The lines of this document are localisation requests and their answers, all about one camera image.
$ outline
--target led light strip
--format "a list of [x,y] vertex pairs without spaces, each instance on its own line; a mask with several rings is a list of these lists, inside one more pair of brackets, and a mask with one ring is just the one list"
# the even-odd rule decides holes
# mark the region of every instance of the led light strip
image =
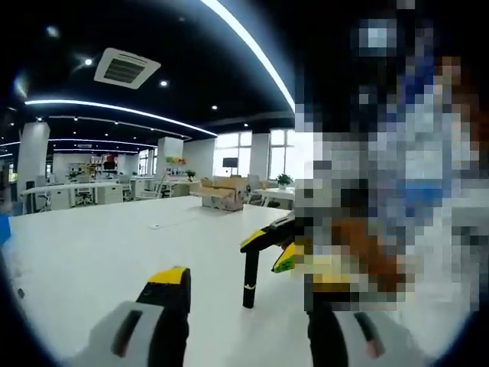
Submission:
[[176,132],[168,132],[167,130],[161,130],[160,128],[151,128],[143,125],[138,125],[138,124],[131,124],[130,122],[123,122],[119,120],[108,120],[108,119],[98,119],[95,117],[83,117],[83,116],[49,116],[49,119],[78,119],[78,120],[90,120],[90,121],[102,121],[102,122],[110,122],[114,125],[125,125],[125,126],[131,126],[133,128],[143,128],[145,130],[151,130],[153,132],[163,132],[164,134],[168,135],[175,135],[178,136],[179,138],[184,138],[185,139],[191,139],[190,136],[178,134]]
[[81,148],[75,148],[75,149],[54,149],[54,151],[110,151],[110,152],[115,152],[115,153],[130,153],[130,154],[137,154],[137,153],[139,153],[138,151],[113,151],[111,149],[81,149]]
[[232,28],[234,32],[250,47],[253,54],[259,59],[261,64],[265,67],[267,72],[270,74],[275,84],[277,84],[278,89],[282,92],[285,97],[287,103],[289,103],[290,108],[295,113],[296,112],[296,103],[294,102],[292,96],[290,95],[285,83],[278,75],[278,72],[275,70],[274,66],[268,60],[268,57],[262,51],[260,46],[254,40],[254,38],[249,34],[245,27],[241,25],[238,19],[235,18],[233,14],[229,12],[219,1],[217,0],[200,0],[204,5],[208,6],[213,12],[215,12],[223,21],[225,21],[229,27]]
[[212,136],[217,136],[217,134],[214,134],[213,132],[208,132],[207,130],[204,130],[203,128],[197,128],[196,126],[191,126],[191,125],[185,124],[183,122],[179,122],[179,121],[172,120],[172,119],[167,119],[166,117],[161,117],[161,116],[158,116],[158,115],[153,115],[152,113],[142,112],[142,111],[138,111],[136,109],[126,109],[125,107],[118,107],[118,106],[113,106],[113,105],[106,105],[104,103],[87,102],[87,101],[76,101],[74,99],[35,99],[35,100],[32,100],[32,101],[26,101],[24,103],[27,106],[30,106],[30,105],[48,105],[48,104],[67,104],[67,105],[81,105],[81,106],[101,107],[103,109],[115,109],[117,111],[130,112],[130,113],[134,113],[136,115],[141,115],[141,116],[151,117],[153,119],[158,119],[158,120],[163,120],[163,121],[166,121],[166,122],[171,122],[172,124],[184,126],[186,128],[191,128],[191,129],[197,130],[199,132],[205,132],[206,134],[209,134],[209,135],[212,135]]
[[[148,144],[140,144],[140,143],[131,143],[126,141],[112,141],[112,140],[90,140],[90,139],[49,139],[49,141],[87,141],[89,143],[113,143],[113,144],[126,144],[126,145],[137,145],[140,147],[148,147],[148,148],[158,148],[157,145],[148,145]],[[9,145],[20,144],[19,141],[15,141],[13,143],[2,144],[0,147],[8,147]]]
[[15,141],[13,143],[2,144],[2,145],[0,145],[0,147],[8,147],[9,145],[16,145],[16,144],[20,144],[20,142],[19,141]]

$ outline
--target black ceiling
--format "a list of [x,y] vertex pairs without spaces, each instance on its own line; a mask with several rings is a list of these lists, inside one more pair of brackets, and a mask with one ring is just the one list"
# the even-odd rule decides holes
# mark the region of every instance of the black ceiling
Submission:
[[[260,44],[294,97],[294,65],[287,34],[281,28],[286,20],[280,2],[268,2],[267,7],[220,2]],[[262,63],[200,0],[47,1],[13,5],[9,11],[11,20],[2,25],[8,52],[4,54],[6,93],[2,96],[0,144],[18,141],[22,125],[37,118],[49,124],[51,138],[156,145],[163,136],[211,137],[114,109],[24,104],[35,99],[124,107],[216,134],[245,129],[245,124],[255,131],[293,126],[290,105]],[[98,62],[108,47],[157,61],[161,67],[139,89],[96,82]],[[91,66],[85,65],[87,58],[93,61]],[[160,86],[162,80],[168,86]],[[116,146],[123,148],[100,143],[104,149]]]

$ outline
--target white pillar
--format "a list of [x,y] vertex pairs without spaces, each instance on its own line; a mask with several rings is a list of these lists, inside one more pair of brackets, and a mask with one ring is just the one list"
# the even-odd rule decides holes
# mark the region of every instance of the white pillar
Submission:
[[257,174],[260,180],[268,180],[270,155],[270,134],[253,134],[251,140],[250,174]]
[[47,141],[50,129],[46,122],[29,122],[25,124],[18,149],[17,190],[25,190],[28,181],[35,181],[37,176],[46,175]]
[[167,157],[183,158],[183,140],[169,137],[158,140],[158,159],[156,161],[156,177],[158,178],[165,175]]

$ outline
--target blue object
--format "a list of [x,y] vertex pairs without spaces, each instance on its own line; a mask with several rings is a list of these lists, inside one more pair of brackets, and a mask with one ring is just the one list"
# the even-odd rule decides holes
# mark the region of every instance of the blue object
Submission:
[[10,223],[8,216],[0,214],[0,247],[2,247],[11,237]]

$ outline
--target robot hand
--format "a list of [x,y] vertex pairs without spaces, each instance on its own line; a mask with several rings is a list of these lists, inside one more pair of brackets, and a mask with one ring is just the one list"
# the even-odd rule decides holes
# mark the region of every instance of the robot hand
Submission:
[[189,312],[190,270],[158,273],[136,302],[125,301],[102,319],[88,347],[66,365],[182,367]]

